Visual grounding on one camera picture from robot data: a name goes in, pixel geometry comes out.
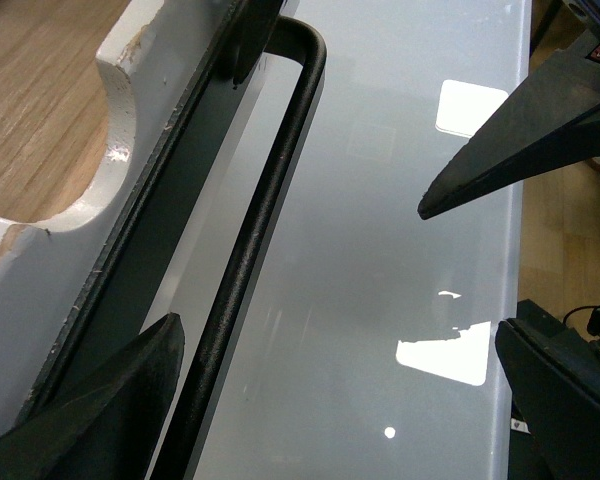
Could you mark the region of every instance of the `wooden floor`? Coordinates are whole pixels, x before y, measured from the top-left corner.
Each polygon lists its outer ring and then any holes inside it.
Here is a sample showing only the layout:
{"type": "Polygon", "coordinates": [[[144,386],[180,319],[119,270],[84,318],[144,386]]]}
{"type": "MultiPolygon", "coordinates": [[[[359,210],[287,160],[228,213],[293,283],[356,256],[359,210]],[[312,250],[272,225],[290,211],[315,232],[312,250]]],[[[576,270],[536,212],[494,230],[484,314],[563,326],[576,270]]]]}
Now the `wooden floor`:
{"type": "Polygon", "coordinates": [[[65,210],[107,132],[96,50],[129,0],[0,0],[0,216],[65,210]]]}
{"type": "MultiPolygon", "coordinates": [[[[537,23],[548,1],[535,3],[537,23]]],[[[581,29],[562,8],[531,68],[567,47],[581,29]]],[[[600,304],[600,174],[579,163],[526,180],[521,242],[520,299],[531,298],[559,318],[572,308],[600,304]]],[[[589,314],[573,317],[586,339],[592,339],[585,330],[589,314]]]]}

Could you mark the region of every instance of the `chipped white paint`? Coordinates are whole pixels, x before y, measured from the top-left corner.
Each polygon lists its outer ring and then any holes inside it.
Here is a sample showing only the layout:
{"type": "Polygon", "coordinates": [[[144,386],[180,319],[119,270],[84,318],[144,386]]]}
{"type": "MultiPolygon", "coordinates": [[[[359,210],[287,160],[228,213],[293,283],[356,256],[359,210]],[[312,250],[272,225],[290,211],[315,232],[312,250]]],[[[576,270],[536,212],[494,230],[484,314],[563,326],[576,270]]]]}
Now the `chipped white paint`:
{"type": "Polygon", "coordinates": [[[97,54],[109,132],[91,185],[49,220],[0,218],[0,434],[13,424],[228,4],[133,0],[97,54]]]}

